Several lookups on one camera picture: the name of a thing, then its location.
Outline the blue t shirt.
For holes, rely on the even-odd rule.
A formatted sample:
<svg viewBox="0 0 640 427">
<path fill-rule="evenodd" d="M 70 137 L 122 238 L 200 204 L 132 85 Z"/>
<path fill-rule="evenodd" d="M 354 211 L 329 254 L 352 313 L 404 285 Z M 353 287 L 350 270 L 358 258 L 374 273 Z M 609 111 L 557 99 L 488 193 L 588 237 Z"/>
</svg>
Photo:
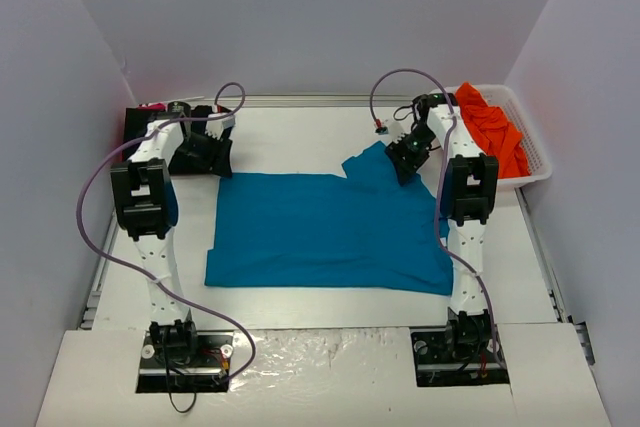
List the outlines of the blue t shirt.
<svg viewBox="0 0 640 427">
<path fill-rule="evenodd" d="M 224 288 L 384 288 L 448 296 L 436 199 L 397 182 L 377 142 L 343 175 L 237 173 L 219 184 L 204 283 Z"/>
</svg>

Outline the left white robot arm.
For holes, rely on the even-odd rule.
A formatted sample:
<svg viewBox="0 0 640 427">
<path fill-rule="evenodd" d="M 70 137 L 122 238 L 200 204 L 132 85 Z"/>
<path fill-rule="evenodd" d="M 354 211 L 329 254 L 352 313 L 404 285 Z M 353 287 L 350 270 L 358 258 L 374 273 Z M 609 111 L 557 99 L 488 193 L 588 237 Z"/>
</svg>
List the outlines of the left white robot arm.
<svg viewBox="0 0 640 427">
<path fill-rule="evenodd" d="M 173 101 L 128 108 L 122 160 L 110 168 L 119 226 L 133 240 L 150 277 L 150 343 L 179 365 L 195 362 L 201 340 L 182 294 L 174 249 L 179 208 L 171 174 L 230 178 L 235 116 L 219 105 Z"/>
</svg>

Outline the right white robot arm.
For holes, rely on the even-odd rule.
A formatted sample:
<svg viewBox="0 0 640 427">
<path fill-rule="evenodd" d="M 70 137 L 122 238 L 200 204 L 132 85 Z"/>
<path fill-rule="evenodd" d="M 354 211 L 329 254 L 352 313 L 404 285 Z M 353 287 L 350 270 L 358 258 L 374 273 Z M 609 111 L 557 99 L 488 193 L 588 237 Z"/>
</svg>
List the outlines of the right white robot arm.
<svg viewBox="0 0 640 427">
<path fill-rule="evenodd" d="M 385 148 L 400 185 L 417 174 L 429 158 L 432 144 L 443 150 L 436 200 L 438 218 L 447 222 L 440 241 L 452 259 L 453 287 L 443 336 L 446 353 L 465 360 L 492 338 L 492 309 L 480 275 L 487 221 L 495 206 L 499 163 L 473 140 L 451 93 L 423 94 L 411 104 L 414 123 Z"/>
</svg>

